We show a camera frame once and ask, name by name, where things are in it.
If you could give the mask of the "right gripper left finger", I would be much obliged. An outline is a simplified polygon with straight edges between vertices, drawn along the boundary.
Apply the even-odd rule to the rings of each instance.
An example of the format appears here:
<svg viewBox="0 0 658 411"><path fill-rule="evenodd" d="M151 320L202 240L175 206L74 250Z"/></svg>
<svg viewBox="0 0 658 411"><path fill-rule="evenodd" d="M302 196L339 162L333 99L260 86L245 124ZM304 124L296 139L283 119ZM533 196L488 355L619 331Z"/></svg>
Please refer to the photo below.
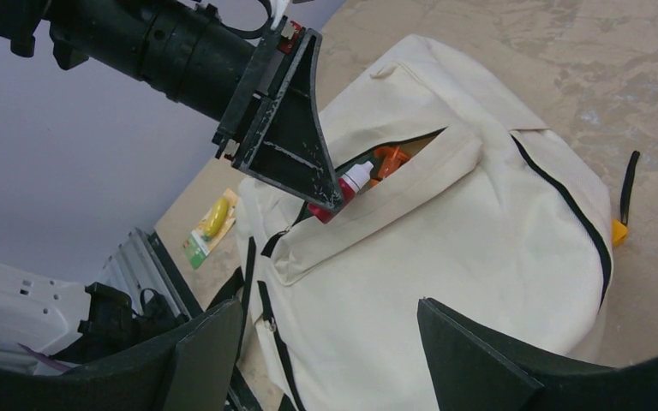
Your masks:
<svg viewBox="0 0 658 411"><path fill-rule="evenodd" d="M0 368L0 410L221 410L242 326L239 300L58 376Z"/></svg>

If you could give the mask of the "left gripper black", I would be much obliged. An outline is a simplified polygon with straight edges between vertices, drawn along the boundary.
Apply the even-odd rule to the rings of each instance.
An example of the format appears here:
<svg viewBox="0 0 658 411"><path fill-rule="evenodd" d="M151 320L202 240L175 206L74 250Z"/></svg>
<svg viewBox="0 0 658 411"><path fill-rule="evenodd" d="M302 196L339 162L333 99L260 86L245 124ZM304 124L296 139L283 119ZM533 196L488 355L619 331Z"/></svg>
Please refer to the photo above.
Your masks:
<svg viewBox="0 0 658 411"><path fill-rule="evenodd" d="M320 126L315 80L321 35L283 17L254 48L212 138L215 157L329 211L342 200Z"/></svg>

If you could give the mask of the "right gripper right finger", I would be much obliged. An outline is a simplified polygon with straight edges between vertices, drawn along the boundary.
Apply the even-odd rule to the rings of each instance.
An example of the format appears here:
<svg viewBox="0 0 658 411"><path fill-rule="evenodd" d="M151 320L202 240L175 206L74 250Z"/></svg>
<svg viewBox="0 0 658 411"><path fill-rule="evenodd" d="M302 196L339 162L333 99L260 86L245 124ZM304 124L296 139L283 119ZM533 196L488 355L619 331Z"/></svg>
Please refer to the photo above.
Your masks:
<svg viewBox="0 0 658 411"><path fill-rule="evenodd" d="M417 320L441 410L658 410L658 356L622 368L574 360L432 298Z"/></svg>

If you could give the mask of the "red white glue stick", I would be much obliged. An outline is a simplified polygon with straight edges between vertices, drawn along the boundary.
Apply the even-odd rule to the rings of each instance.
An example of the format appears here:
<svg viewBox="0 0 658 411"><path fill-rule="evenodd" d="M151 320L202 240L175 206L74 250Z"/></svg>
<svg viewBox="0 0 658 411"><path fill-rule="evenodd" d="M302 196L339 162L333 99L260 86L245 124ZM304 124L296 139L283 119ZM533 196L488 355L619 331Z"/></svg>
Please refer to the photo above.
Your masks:
<svg viewBox="0 0 658 411"><path fill-rule="evenodd" d="M354 164L338 178L342 200L336 211L315 204L308 205L308 211L322 223L332 221L369 184L373 167L371 161Z"/></svg>

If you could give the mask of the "banana toy card pack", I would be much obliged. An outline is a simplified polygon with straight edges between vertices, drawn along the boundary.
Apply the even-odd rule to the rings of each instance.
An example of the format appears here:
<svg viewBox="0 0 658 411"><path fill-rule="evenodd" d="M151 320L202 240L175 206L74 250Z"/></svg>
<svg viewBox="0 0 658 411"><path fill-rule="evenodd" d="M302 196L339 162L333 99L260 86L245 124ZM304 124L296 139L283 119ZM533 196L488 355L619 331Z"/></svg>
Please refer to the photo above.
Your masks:
<svg viewBox="0 0 658 411"><path fill-rule="evenodd" d="M211 209L190 231L182 244L182 250L193 269L198 269L202 265L233 227L236 220L236 203L236 193L230 188L225 189Z"/></svg>

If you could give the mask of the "orange small clip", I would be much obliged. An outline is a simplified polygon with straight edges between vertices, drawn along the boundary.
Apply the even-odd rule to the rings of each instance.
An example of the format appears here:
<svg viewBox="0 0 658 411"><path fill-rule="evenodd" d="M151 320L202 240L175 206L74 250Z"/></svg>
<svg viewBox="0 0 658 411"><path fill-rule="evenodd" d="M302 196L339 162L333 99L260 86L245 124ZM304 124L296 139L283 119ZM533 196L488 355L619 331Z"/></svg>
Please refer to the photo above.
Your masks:
<svg viewBox="0 0 658 411"><path fill-rule="evenodd" d="M374 149L372 156L373 164L376 164L370 173L372 188L411 160L411 156L400 146L381 146Z"/></svg>

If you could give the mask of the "beige backpack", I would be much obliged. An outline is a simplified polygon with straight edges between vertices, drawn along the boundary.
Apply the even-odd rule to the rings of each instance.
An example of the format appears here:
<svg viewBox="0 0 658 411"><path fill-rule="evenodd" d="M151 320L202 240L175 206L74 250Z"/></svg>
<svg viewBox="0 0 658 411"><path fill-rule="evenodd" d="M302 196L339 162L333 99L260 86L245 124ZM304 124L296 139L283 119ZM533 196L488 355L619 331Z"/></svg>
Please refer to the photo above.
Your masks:
<svg viewBox="0 0 658 411"><path fill-rule="evenodd" d="M480 63L410 35L321 113L333 163L416 143L330 223L248 178L236 244L269 379L301 410L435 410L418 301L594 361L612 280L607 187Z"/></svg>

